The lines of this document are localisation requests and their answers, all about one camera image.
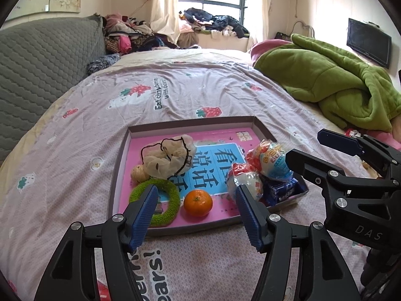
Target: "green ring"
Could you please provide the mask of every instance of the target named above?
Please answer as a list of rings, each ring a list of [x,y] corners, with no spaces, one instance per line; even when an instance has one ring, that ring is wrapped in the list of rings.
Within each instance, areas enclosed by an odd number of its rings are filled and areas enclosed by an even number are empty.
[[[145,181],[132,190],[129,202],[137,201],[146,187],[149,185],[155,185],[159,190],[163,190],[168,194],[168,208],[163,214],[154,214],[150,221],[150,226],[166,226],[170,224],[178,214],[180,209],[180,195],[175,184],[168,180],[163,179],[150,179]]]

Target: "television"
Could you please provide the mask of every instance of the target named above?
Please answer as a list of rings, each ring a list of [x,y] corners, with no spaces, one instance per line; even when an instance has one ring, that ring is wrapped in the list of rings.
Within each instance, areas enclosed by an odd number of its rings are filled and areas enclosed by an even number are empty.
[[[374,25],[349,19],[347,45],[377,64],[390,67],[391,37]]]

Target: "bed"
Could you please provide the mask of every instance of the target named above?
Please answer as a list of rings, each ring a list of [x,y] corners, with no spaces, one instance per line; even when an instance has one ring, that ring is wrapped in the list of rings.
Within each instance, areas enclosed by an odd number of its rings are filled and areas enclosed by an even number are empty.
[[[155,78],[165,79],[168,86],[161,108],[155,107]],[[143,93],[119,98],[121,91],[133,87]],[[202,107],[218,107],[220,116],[255,115],[286,149],[313,153],[344,168],[347,175],[370,177],[359,158],[317,142],[320,129],[341,130],[313,105],[292,99],[254,70],[247,53],[156,50],[123,56],[57,99],[1,167],[0,269],[22,301],[33,300],[51,255],[73,221],[93,225],[107,219],[110,183],[127,127],[193,119]],[[91,170],[94,158],[103,161],[97,171]],[[308,186],[309,193],[296,206],[282,211],[289,222],[324,221],[320,189]],[[360,288],[369,249],[332,236]],[[149,238],[138,253],[157,250],[171,300],[250,300],[264,261],[241,225]],[[146,296],[156,300],[147,262],[141,256],[135,265],[144,277]],[[100,252],[96,265],[106,300]],[[296,276],[297,250],[293,250],[286,300],[292,300]]]

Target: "window frame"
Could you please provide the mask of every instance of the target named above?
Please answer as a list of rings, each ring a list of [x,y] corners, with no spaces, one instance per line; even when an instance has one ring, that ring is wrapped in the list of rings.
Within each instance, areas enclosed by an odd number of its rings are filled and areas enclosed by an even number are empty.
[[[219,2],[219,1],[211,1],[211,0],[178,0],[178,1],[179,2],[202,3],[202,8],[203,8],[204,4],[214,4],[214,5],[217,5],[217,6],[236,8],[236,9],[239,9],[239,23],[241,25],[243,25],[243,23],[244,23],[244,13],[245,13],[245,9],[246,9],[245,0],[239,0],[239,4],[230,4],[230,3]]]

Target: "green blanket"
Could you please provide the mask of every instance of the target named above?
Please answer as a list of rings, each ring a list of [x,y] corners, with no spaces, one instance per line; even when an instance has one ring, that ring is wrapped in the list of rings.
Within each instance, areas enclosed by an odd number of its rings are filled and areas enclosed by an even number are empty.
[[[319,104],[340,128],[391,132],[401,114],[401,94],[387,72],[356,55],[313,38],[294,34],[293,44],[264,53],[255,69],[277,81],[293,98]]]

